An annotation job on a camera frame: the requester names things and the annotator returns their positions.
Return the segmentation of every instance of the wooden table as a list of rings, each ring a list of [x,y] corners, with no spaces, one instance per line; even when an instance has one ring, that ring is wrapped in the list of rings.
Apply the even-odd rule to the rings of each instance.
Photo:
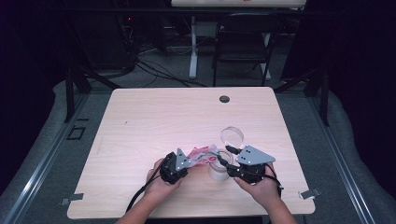
[[[222,95],[230,97],[222,103]],[[119,89],[113,91],[76,194],[70,218],[121,217],[145,184],[153,163],[180,147],[186,153],[211,144],[223,148],[220,132],[234,126],[245,143],[276,158],[282,198],[293,214],[310,214],[312,200],[274,92],[254,88]],[[265,210],[232,178],[212,179],[208,165],[195,166],[150,217],[232,217],[265,215]]]

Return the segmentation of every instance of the chair leg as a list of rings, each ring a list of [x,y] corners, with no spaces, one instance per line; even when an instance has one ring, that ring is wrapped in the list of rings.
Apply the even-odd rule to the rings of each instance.
[[[265,79],[267,78],[269,62],[265,64],[264,74],[262,75],[262,87],[265,86]]]
[[[216,62],[213,63],[213,87],[216,87],[216,74],[217,74],[218,67]]]

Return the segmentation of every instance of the human hand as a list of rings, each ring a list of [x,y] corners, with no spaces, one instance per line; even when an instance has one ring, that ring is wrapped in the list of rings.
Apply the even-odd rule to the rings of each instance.
[[[274,170],[274,166],[271,162],[269,162],[268,165]],[[265,173],[275,177],[275,174],[273,174],[268,166],[265,166]],[[264,207],[267,212],[269,212],[272,207],[281,203],[281,199],[277,192],[277,184],[270,178],[264,178],[264,180],[256,183],[255,185],[250,185],[238,177],[235,177],[234,180],[241,189],[244,189],[249,193],[257,203]]]
[[[148,171],[147,181],[151,178],[155,170],[160,166],[163,159],[160,159],[154,163],[154,167]],[[157,173],[154,176],[154,180],[146,187],[144,197],[150,198],[153,203],[160,204],[163,202],[173,191],[180,187],[183,178],[179,179],[174,185],[165,183],[160,174]]]

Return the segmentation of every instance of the metal clip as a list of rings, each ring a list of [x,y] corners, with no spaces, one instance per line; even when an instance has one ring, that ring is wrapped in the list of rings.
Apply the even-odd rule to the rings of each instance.
[[[317,196],[321,194],[319,189],[310,189],[305,192],[298,192],[300,198],[302,199],[315,199]]]
[[[82,200],[84,194],[80,193],[80,194],[72,194],[69,196],[69,198],[66,199],[61,199],[61,201],[59,202],[59,205],[68,205],[70,204],[70,202],[72,201],[78,201],[78,200]]]

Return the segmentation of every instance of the black hole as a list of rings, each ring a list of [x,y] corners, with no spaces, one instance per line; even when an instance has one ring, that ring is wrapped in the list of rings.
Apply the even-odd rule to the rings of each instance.
[[[226,96],[226,95],[220,96],[219,99],[220,99],[220,101],[221,101],[222,103],[224,103],[224,104],[230,102],[230,97],[228,97],[228,96]]]

